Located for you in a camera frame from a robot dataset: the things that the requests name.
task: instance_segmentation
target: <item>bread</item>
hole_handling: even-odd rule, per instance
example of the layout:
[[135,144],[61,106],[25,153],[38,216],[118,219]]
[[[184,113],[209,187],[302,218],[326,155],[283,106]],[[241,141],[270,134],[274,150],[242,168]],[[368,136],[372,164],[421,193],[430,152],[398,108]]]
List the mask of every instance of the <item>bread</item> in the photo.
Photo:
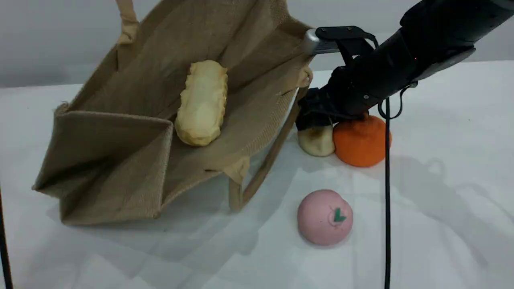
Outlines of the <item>bread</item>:
[[336,150],[331,125],[298,131],[298,143],[306,153],[313,156],[329,156]]
[[180,93],[175,129],[191,146],[204,147],[221,133],[227,103],[227,69],[212,60],[191,64]]

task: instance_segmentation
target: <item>jute bag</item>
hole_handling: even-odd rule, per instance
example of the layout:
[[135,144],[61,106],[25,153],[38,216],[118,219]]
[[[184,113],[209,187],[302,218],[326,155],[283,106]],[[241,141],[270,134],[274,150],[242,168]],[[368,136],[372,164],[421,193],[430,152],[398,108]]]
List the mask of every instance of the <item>jute bag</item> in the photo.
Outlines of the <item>jute bag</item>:
[[[34,190],[60,199],[65,224],[158,218],[193,186],[225,173],[230,206],[257,191],[294,124],[287,118],[246,190],[249,158],[267,146],[295,95],[312,79],[301,51],[308,27],[285,0],[163,0],[139,23],[117,0],[122,35],[71,103],[54,114]],[[174,137],[173,119],[192,62],[228,68],[221,136],[193,148]]]

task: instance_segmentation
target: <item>bag strap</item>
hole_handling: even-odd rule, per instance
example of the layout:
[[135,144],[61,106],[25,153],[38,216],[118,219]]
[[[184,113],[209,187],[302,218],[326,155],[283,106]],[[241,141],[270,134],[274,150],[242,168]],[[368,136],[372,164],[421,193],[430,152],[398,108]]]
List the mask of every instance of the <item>bag strap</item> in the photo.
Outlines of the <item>bag strap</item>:
[[118,53],[118,71],[123,70],[133,58],[133,43],[139,30],[136,12],[132,0],[116,0],[121,17],[121,35],[116,42]]
[[292,106],[291,112],[289,116],[282,126],[275,142],[271,145],[268,154],[264,158],[264,161],[261,164],[261,167],[253,176],[252,180],[248,184],[245,190],[243,190],[243,178],[248,172],[248,168],[250,167],[250,158],[246,157],[238,162],[236,162],[233,166],[224,170],[225,174],[229,176],[229,205],[232,211],[241,210],[248,201],[255,195],[259,187],[264,182],[266,175],[271,170],[273,163],[277,159],[279,155],[280,149],[284,145],[289,132],[291,131],[293,125],[295,125],[296,118],[300,113],[300,107],[298,106],[298,100],[305,97],[307,91],[309,90],[309,85],[313,80],[313,71],[306,66],[300,71],[299,79],[297,86],[300,87],[296,97],[294,99],[294,104]]

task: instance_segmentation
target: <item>pink peach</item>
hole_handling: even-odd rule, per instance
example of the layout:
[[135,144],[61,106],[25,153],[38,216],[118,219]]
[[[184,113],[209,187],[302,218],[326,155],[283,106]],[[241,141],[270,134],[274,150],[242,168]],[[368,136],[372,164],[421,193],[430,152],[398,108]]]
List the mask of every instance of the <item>pink peach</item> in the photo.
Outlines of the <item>pink peach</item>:
[[298,208],[298,229],[310,242],[334,245],[352,230],[353,212],[347,201],[333,190],[307,195]]

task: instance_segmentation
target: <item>bread loaf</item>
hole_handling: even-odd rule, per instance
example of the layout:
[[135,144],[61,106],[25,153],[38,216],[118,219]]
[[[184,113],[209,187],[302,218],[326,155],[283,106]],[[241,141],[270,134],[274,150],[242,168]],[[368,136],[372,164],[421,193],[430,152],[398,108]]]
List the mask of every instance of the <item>bread loaf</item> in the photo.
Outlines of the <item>bread loaf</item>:
[[180,93],[175,129],[191,146],[204,147],[220,133],[227,103],[227,69],[212,60],[191,64]]

